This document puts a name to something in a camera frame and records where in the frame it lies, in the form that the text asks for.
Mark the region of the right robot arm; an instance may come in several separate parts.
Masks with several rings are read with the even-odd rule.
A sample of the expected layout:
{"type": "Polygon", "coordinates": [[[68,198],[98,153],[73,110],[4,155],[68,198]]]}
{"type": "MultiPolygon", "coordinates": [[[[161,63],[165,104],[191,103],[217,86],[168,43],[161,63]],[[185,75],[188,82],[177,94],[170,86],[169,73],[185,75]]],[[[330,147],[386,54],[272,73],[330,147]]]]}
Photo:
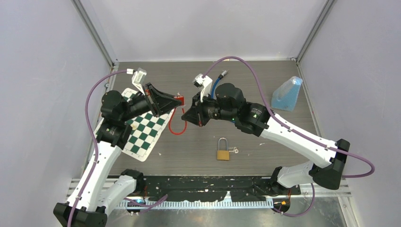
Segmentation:
{"type": "Polygon", "coordinates": [[[283,118],[269,113],[262,104],[246,101],[242,90],[231,83],[218,86],[215,99],[211,96],[201,98],[197,93],[192,98],[190,109],[182,116],[182,120],[200,127],[211,119],[234,122],[241,132],[278,142],[308,158],[308,162],[303,164],[275,168],[268,182],[274,194],[282,194],[305,183],[316,183],[330,190],[339,189],[347,156],[329,148],[347,152],[348,141],[326,140],[292,124],[285,128],[277,122],[283,122],[283,118]]]}

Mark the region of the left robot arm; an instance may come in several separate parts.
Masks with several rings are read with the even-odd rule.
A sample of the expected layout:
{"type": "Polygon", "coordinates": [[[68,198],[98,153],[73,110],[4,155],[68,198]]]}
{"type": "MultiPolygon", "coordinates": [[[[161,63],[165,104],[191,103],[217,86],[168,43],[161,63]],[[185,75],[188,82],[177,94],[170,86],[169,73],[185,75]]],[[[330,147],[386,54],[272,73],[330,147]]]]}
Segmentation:
{"type": "Polygon", "coordinates": [[[101,103],[103,121],[92,134],[93,156],[74,192],[53,209],[63,227],[104,227],[110,213],[126,196],[144,192],[143,173],[132,169],[124,170],[110,188],[102,190],[111,167],[129,140],[132,127],[127,121],[147,112],[160,117],[181,106],[183,98],[160,92],[147,83],[130,101],[111,90],[103,95],[101,103]]]}

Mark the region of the blue cable lock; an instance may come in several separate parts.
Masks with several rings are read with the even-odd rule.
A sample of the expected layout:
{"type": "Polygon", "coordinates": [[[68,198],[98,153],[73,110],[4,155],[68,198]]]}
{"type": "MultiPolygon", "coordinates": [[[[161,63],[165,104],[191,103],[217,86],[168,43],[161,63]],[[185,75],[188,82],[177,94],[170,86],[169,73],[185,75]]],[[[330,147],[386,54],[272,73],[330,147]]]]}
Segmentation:
{"type": "Polygon", "coordinates": [[[212,89],[211,89],[211,98],[214,98],[214,94],[215,94],[215,89],[219,83],[219,81],[221,81],[221,79],[223,79],[227,74],[228,74],[228,70],[224,70],[220,73],[220,75],[218,76],[218,78],[216,79],[216,81],[214,82],[212,89]]]}

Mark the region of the brass padlock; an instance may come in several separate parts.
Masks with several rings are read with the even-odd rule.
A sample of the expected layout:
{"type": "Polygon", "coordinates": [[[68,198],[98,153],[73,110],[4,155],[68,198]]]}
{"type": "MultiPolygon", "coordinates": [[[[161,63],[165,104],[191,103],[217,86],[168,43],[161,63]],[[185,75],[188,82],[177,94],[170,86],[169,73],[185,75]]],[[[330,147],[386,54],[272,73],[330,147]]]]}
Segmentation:
{"type": "Polygon", "coordinates": [[[218,161],[230,160],[230,152],[228,147],[228,141],[226,138],[220,138],[218,140],[217,160],[218,161]]]}

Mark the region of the red cable lock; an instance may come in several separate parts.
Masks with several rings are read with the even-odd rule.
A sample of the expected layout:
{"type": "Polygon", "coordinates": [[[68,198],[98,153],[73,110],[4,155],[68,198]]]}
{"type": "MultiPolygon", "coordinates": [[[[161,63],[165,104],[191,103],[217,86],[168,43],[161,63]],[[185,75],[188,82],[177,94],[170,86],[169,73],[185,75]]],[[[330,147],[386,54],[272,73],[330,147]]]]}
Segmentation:
{"type": "Polygon", "coordinates": [[[173,134],[173,135],[182,135],[185,133],[186,129],[187,129],[187,122],[184,122],[183,124],[183,129],[181,131],[176,131],[176,128],[174,126],[172,126],[172,122],[174,123],[178,123],[178,121],[180,121],[181,119],[175,118],[175,114],[180,112],[181,114],[185,113],[185,103],[184,103],[184,96],[182,95],[176,95],[175,99],[179,100],[181,102],[180,106],[178,106],[177,108],[175,108],[173,110],[173,113],[171,115],[171,118],[168,122],[168,129],[169,131],[173,134]]]}

